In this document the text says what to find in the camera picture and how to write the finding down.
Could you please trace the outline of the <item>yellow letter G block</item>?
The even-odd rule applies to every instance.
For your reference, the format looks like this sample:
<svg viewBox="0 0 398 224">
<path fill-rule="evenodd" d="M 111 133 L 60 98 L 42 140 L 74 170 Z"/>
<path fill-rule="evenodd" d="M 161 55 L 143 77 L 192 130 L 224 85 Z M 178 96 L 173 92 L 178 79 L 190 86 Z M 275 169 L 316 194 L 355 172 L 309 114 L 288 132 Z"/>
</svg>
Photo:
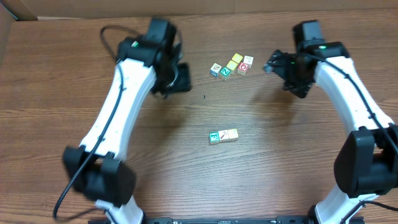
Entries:
<svg viewBox="0 0 398 224">
<path fill-rule="evenodd" d="M 229 129 L 228 136 L 229 136 L 230 141 L 236 141 L 239 137 L 238 130 L 237 129 Z"/>
</svg>

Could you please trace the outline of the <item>white blue-edged picture block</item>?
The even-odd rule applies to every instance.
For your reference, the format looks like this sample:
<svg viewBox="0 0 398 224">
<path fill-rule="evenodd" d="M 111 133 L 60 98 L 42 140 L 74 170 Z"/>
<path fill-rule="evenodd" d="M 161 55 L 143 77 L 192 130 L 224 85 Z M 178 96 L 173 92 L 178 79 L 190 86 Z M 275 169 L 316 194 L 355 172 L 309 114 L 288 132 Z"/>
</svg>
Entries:
<svg viewBox="0 0 398 224">
<path fill-rule="evenodd" d="M 210 73 L 214 76 L 214 77 L 218 77 L 220 75 L 220 71 L 223 67 L 217 63 L 214 63 L 212 65 L 212 67 L 210 68 Z"/>
</svg>

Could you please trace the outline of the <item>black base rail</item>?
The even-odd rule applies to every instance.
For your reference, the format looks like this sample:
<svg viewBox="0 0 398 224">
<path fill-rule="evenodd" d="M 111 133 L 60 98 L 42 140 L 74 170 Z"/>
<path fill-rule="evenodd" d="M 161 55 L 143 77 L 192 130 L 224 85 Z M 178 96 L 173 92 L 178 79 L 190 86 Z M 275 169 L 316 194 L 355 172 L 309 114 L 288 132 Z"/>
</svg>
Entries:
<svg viewBox="0 0 398 224">
<path fill-rule="evenodd" d="M 173 219 L 145 218 L 145 224 L 316 224 L 307 216 L 278 216 L 276 218 L 204 218 L 204 219 Z"/>
</svg>

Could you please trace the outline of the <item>green letter Z block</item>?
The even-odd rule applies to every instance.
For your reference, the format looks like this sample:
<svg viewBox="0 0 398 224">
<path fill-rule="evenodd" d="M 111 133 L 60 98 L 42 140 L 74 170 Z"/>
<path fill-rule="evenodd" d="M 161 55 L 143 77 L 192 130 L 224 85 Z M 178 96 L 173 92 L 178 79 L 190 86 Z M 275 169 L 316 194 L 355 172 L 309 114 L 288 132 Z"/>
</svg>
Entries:
<svg viewBox="0 0 398 224">
<path fill-rule="evenodd" d="M 231 77 L 231 74 L 232 74 L 232 71 L 231 71 L 228 67 L 223 67 L 223 68 L 220 70 L 220 77 L 221 77 L 223 80 L 229 79 L 229 78 Z"/>
</svg>

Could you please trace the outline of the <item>green letter F block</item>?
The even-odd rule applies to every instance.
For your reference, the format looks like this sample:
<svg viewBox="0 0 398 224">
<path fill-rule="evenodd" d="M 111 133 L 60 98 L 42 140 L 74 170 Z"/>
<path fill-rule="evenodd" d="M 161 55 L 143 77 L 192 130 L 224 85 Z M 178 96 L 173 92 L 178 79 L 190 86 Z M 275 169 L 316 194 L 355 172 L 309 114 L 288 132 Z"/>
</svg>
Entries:
<svg viewBox="0 0 398 224">
<path fill-rule="evenodd" d="M 218 144 L 220 142 L 219 132 L 212 132 L 209 134 L 210 144 Z"/>
</svg>

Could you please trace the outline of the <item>red picture block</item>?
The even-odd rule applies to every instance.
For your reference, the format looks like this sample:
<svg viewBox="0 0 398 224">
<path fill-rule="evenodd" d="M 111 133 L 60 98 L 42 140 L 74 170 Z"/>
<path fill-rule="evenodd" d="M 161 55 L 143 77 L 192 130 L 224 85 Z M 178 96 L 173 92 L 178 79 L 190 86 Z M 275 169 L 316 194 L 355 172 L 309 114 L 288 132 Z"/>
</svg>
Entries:
<svg viewBox="0 0 398 224">
<path fill-rule="evenodd" d="M 237 73 L 240 75 L 246 75 L 248 70 L 249 70 L 249 65 L 244 62 L 241 62 L 238 65 Z"/>
</svg>

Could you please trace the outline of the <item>yellow block lower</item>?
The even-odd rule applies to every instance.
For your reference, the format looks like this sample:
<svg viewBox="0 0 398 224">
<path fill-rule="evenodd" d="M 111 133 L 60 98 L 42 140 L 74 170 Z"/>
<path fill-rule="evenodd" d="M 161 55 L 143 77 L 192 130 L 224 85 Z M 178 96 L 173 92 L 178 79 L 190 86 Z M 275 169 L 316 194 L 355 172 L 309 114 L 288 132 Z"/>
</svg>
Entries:
<svg viewBox="0 0 398 224">
<path fill-rule="evenodd" d="M 235 73 L 237 67 L 238 67 L 238 63 L 235 62 L 235 61 L 233 61 L 233 60 L 230 60 L 230 61 L 227 63 L 227 65 L 226 65 L 226 68 L 228 68 L 228 69 L 231 71 L 232 74 Z"/>
</svg>

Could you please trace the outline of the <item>white line-drawing block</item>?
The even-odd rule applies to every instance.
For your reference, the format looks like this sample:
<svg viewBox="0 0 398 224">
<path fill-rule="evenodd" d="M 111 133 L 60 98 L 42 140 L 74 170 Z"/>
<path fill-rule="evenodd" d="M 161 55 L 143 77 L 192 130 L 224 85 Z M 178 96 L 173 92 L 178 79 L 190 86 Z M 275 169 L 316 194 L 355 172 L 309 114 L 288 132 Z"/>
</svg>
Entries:
<svg viewBox="0 0 398 224">
<path fill-rule="evenodd" d="M 248 69 L 250 69 L 252 67 L 253 60 L 254 57 L 245 55 L 243 58 L 243 63 L 245 63 L 248 66 Z"/>
</svg>

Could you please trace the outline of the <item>yellow block upper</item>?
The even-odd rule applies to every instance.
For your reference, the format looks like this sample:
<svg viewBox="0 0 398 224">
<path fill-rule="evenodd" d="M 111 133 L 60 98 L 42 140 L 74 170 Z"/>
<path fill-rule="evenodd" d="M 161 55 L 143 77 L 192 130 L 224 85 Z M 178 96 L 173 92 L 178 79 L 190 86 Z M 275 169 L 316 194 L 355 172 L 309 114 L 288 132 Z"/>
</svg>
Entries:
<svg viewBox="0 0 398 224">
<path fill-rule="evenodd" d="M 240 64 L 242 62 L 242 60 L 243 60 L 243 56 L 238 53 L 235 53 L 232 57 L 232 61 L 236 62 L 237 64 Z"/>
</svg>

